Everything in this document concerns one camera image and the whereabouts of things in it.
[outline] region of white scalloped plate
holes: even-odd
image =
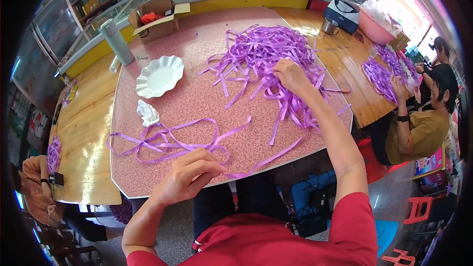
[[[184,64],[178,56],[162,56],[159,60],[152,60],[136,79],[136,93],[147,99],[161,97],[174,89],[183,72]]]

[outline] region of black pants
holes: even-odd
[[[87,220],[89,217],[93,216],[90,213],[81,213],[77,204],[66,204],[62,220],[88,241],[107,240],[105,226]]]
[[[258,213],[291,222],[287,207],[267,173],[236,180],[238,212],[226,183],[202,189],[193,199],[194,239],[214,223],[232,214]]]
[[[389,112],[368,126],[371,137],[371,147],[373,148],[376,159],[378,159],[379,163],[387,166],[393,165],[389,162],[386,153],[386,137],[389,127],[391,123],[393,123],[393,115],[393,112]]]

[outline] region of tissue paper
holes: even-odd
[[[136,113],[142,116],[143,126],[145,127],[149,127],[159,121],[159,113],[153,108],[153,106],[146,104],[143,100],[138,101],[138,109],[136,109]]]

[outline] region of person's hair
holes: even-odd
[[[11,163],[10,163],[10,167],[11,167],[11,176],[13,177],[13,187],[15,188],[16,192],[21,193],[21,176],[18,173],[20,170],[18,169],[17,166]]]
[[[434,47],[440,51],[442,51],[442,47],[444,48],[444,53],[447,58],[450,58],[450,46],[445,39],[441,38],[440,36],[434,39]]]
[[[439,88],[437,101],[442,101],[446,90],[449,91],[450,96],[448,101],[445,102],[445,108],[452,114],[456,105],[455,99],[458,95],[458,83],[456,82],[452,67],[449,64],[437,65],[430,71],[430,77]]]

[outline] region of gray thermos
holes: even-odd
[[[118,27],[113,19],[105,21],[98,30],[105,36],[108,44],[123,65],[128,65],[133,61],[135,57],[120,31],[118,31]]]

